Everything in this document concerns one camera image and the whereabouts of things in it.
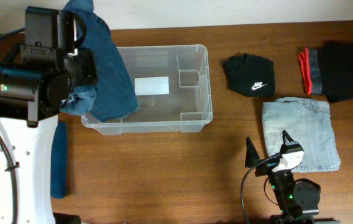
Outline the dark blue jeans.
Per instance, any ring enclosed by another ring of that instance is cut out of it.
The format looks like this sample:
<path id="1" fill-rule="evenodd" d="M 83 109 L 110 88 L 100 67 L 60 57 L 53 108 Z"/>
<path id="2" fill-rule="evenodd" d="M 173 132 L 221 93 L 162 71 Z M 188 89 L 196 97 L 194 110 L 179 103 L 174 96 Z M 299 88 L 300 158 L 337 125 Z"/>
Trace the dark blue jeans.
<path id="1" fill-rule="evenodd" d="M 93 52 L 98 82 L 74 88 L 62 112 L 75 116 L 89 112 L 97 120 L 105 122 L 137 111 L 139 104 L 131 78 L 112 41 L 108 25 L 94 13 L 94 1 L 70 0 L 63 9 L 78 14 L 87 25 L 81 47 Z"/>

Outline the dark blue teal cloth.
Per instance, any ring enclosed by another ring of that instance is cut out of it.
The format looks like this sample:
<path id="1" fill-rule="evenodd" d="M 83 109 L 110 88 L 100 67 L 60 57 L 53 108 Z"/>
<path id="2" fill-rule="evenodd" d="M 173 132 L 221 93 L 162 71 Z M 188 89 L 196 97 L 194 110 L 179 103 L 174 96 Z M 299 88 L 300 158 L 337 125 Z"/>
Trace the dark blue teal cloth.
<path id="1" fill-rule="evenodd" d="M 29 184 L 32 193 L 44 191 L 45 197 L 64 198 L 66 195 L 67 131 L 65 123 L 46 119 L 36 128 L 25 121 L 0 121 L 0 179 L 7 171 L 15 171 L 18 189 Z"/>

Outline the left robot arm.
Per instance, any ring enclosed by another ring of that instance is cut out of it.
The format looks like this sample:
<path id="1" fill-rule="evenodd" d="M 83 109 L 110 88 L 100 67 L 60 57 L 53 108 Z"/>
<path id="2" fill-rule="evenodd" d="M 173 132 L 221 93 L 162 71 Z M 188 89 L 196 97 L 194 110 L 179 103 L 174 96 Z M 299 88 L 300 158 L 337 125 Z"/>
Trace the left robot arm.
<path id="1" fill-rule="evenodd" d="M 52 210 L 52 144 L 73 88 L 96 80 L 89 49 L 16 45 L 0 62 L 0 223 L 80 223 Z"/>

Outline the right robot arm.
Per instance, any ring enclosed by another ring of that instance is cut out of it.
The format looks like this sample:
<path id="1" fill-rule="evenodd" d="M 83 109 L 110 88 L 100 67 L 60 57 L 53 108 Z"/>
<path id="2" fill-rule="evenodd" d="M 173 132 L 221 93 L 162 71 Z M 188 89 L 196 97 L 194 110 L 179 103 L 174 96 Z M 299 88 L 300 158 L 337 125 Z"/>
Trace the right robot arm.
<path id="1" fill-rule="evenodd" d="M 280 151 L 261 159 L 250 138 L 246 138 L 245 173 L 241 182 L 241 205 L 248 220 L 244 205 L 244 184 L 251 172 L 257 177 L 266 175 L 280 209 L 279 215 L 272 215 L 270 223 L 314 223 L 319 214 L 321 187 L 309 179 L 294 179 L 292 170 L 301 164 L 304 150 L 287 131 L 282 131 L 283 144 Z"/>

